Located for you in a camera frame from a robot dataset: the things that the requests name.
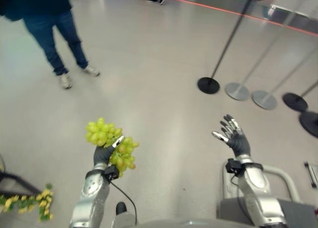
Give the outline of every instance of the red line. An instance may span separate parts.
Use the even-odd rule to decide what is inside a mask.
[[[201,6],[201,7],[205,7],[205,8],[211,8],[211,9],[215,9],[215,10],[223,11],[223,12],[227,12],[227,13],[233,13],[233,14],[236,14],[236,15],[241,15],[240,13],[237,13],[237,12],[234,12],[234,11],[230,11],[230,10],[226,10],[226,9],[222,9],[222,8],[217,8],[217,7],[212,7],[212,6],[208,6],[208,5],[201,4],[201,3],[195,3],[195,2],[191,2],[191,1],[187,1],[187,0],[176,0],[176,1],[183,2],[183,3],[189,3],[189,4],[193,4],[193,5]],[[256,20],[260,20],[260,21],[271,23],[271,24],[278,25],[278,26],[283,26],[283,24],[281,24],[281,23],[276,23],[276,22],[273,22],[273,21],[269,21],[267,19],[258,18],[258,17],[251,16],[251,15],[245,15],[245,17],[253,18],[253,19],[256,19]],[[312,32],[309,32],[309,31],[306,31],[306,30],[303,30],[303,29],[299,29],[299,28],[296,28],[296,27],[293,27],[293,26],[286,26],[286,27],[289,28],[289,29],[293,29],[295,31],[299,31],[299,32],[302,32],[302,33],[306,33],[306,34],[318,37],[318,34],[316,34],[316,33],[312,33]]]

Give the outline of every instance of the green grape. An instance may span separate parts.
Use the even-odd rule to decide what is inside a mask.
[[[106,125],[103,125],[103,127],[101,128],[101,131],[107,133],[108,129],[109,129],[109,125],[106,124]]]
[[[115,130],[114,134],[115,134],[115,136],[120,136],[120,135],[121,135],[121,132],[122,132],[122,129],[119,128],[119,129],[116,129],[116,130]]]
[[[103,145],[105,144],[105,141],[106,141],[106,140],[98,140],[98,141],[97,141],[97,145],[98,145],[98,146],[103,146]]]
[[[99,118],[97,119],[97,122],[103,122],[103,123],[104,123],[104,118],[103,118],[103,117],[99,117]]]
[[[92,136],[91,136],[91,140],[98,140],[99,139],[99,133],[94,133]]]
[[[88,133],[85,135],[85,138],[86,138],[87,140],[90,140],[92,135],[93,135],[92,132],[88,132]]]
[[[121,155],[122,158],[129,158],[130,156],[130,153],[124,153],[123,155]]]
[[[129,161],[129,159],[124,159],[124,163],[127,167],[130,167],[132,162]]]
[[[98,133],[98,137],[100,140],[106,140],[106,133],[104,132],[99,132]]]
[[[116,157],[115,157],[115,156],[110,157],[109,162],[110,162],[111,164],[116,164]]]
[[[126,171],[126,169],[127,169],[127,166],[126,166],[126,165],[123,165],[123,166],[121,166],[120,168],[118,168],[118,170],[119,170],[120,172],[124,172],[124,171]]]
[[[130,145],[132,143],[133,139],[131,137],[126,137],[123,141],[124,144]]]
[[[98,140],[91,140],[91,143],[92,143],[93,145],[97,145],[97,141],[98,141]]]
[[[108,137],[109,139],[113,139],[114,134],[113,134],[113,133],[108,133],[108,134],[107,134],[107,137]]]
[[[96,124],[96,122],[90,121],[87,125],[88,125],[88,126],[96,126],[97,124]]]
[[[137,148],[137,147],[139,146],[139,143],[138,143],[138,142],[134,142],[134,143],[131,144],[131,146],[132,146],[133,148]]]
[[[124,145],[118,146],[118,151],[119,151],[121,154],[125,153],[125,146],[124,146]]]
[[[121,157],[117,156],[116,164],[118,167],[122,167],[124,166],[124,160]]]
[[[117,163],[117,157],[118,157],[117,154],[114,152],[111,157],[112,157],[112,162],[111,163],[112,164],[116,164]]]
[[[104,122],[102,122],[102,121],[98,121],[98,122],[97,122],[97,127],[98,127],[100,130],[103,128],[103,126],[104,126]]]
[[[126,147],[126,153],[132,153],[134,151],[134,148],[131,146]]]
[[[136,168],[136,165],[135,165],[134,163],[132,163],[132,164],[129,166],[129,168],[133,170],[133,169]]]
[[[135,157],[129,157],[128,160],[129,160],[130,162],[134,162],[134,161],[135,161]]]
[[[92,133],[98,132],[98,127],[97,126],[89,126],[88,131]]]

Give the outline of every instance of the white sneaker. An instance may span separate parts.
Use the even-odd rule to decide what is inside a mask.
[[[84,72],[92,75],[92,76],[99,76],[100,71],[97,70],[96,68],[91,67],[90,65],[88,65],[85,69]]]
[[[72,87],[72,82],[68,74],[62,74],[58,76],[61,87],[69,89]]]

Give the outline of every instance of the stanchion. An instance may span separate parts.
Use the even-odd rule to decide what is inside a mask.
[[[306,61],[307,59],[316,51],[316,48],[314,48],[312,51],[310,51],[303,59],[302,61],[293,69],[291,70],[287,76],[282,79],[270,92],[266,92],[263,90],[257,90],[252,93],[252,100],[260,107],[264,109],[274,109],[277,106],[277,100],[273,96],[273,93],[280,88],[285,81],[287,81],[288,78],[294,74]]]
[[[273,40],[271,41],[271,43],[267,46],[267,48],[265,49],[265,51],[260,55],[260,57],[257,59],[256,63],[254,64],[254,66],[252,67],[252,69],[249,71],[249,73],[246,75],[246,77],[242,80],[241,83],[237,83],[237,82],[232,82],[226,85],[225,87],[225,91],[226,93],[232,97],[235,100],[247,100],[248,96],[249,96],[249,91],[248,89],[244,86],[245,83],[247,82],[247,80],[250,78],[250,76],[252,75],[252,73],[256,70],[256,68],[260,65],[260,63],[263,61],[263,59],[265,58],[265,56],[271,51],[272,46],[278,41],[278,39],[281,37],[281,35],[283,34],[283,32],[286,29],[286,26],[290,24],[290,22],[293,20],[294,16],[296,15],[296,11],[298,11],[298,9],[302,6],[303,2],[305,0],[299,0],[299,2],[297,3],[297,6],[295,7],[295,9],[292,11],[292,13],[290,13],[288,15],[288,17],[286,18],[286,20],[284,21],[282,27],[280,28],[280,30],[278,31],[278,33],[275,35],[275,37],[273,38]]]
[[[305,92],[301,95],[296,95],[294,93],[286,93],[283,95],[284,103],[291,109],[304,112],[308,108],[307,102],[303,99],[305,95],[311,92],[318,85],[318,81],[316,81],[313,85],[311,85]]]
[[[318,114],[315,112],[304,112],[299,116],[302,127],[311,135],[318,138]]]
[[[214,79],[214,75],[215,75],[215,73],[217,72],[217,70],[218,70],[218,68],[219,68],[219,65],[221,64],[221,61],[222,61],[222,59],[223,59],[223,57],[224,57],[224,55],[225,55],[225,52],[227,51],[227,49],[228,49],[228,47],[229,47],[229,45],[230,45],[230,43],[231,43],[231,41],[232,41],[234,35],[236,34],[236,31],[237,31],[237,29],[239,28],[239,25],[241,24],[241,21],[242,21],[244,15],[246,14],[247,9],[248,9],[248,7],[250,6],[251,2],[252,2],[252,0],[247,0],[247,2],[246,2],[246,4],[245,4],[245,6],[244,6],[244,8],[243,8],[243,10],[242,10],[242,12],[241,12],[241,14],[240,14],[240,16],[239,16],[239,18],[238,18],[238,20],[237,20],[237,22],[236,22],[236,24],[235,24],[235,26],[234,26],[234,29],[233,29],[233,31],[232,31],[232,33],[231,33],[231,35],[230,35],[230,37],[229,37],[229,39],[228,39],[228,41],[227,41],[227,43],[226,43],[226,45],[225,45],[225,47],[224,47],[222,53],[221,53],[221,56],[220,56],[220,58],[219,58],[219,61],[218,61],[217,65],[215,66],[215,69],[214,69],[214,71],[213,71],[213,73],[212,73],[212,76],[211,76],[211,77],[202,77],[202,78],[200,78],[200,79],[198,80],[197,85],[198,85],[199,89],[200,89],[202,92],[204,92],[204,93],[206,93],[206,94],[214,94],[214,93],[216,93],[216,92],[219,91],[220,85],[219,85],[219,83]]]

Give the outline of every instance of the silver stanchion base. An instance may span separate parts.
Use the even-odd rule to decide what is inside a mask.
[[[226,85],[225,92],[235,100],[247,100],[249,97],[249,91],[245,86],[242,86],[239,90],[239,83],[232,82]]]
[[[263,101],[264,97],[268,95],[268,92],[263,90],[257,90],[252,93],[252,100],[260,107],[272,110],[277,106],[277,100],[274,96],[270,96],[266,101]]]

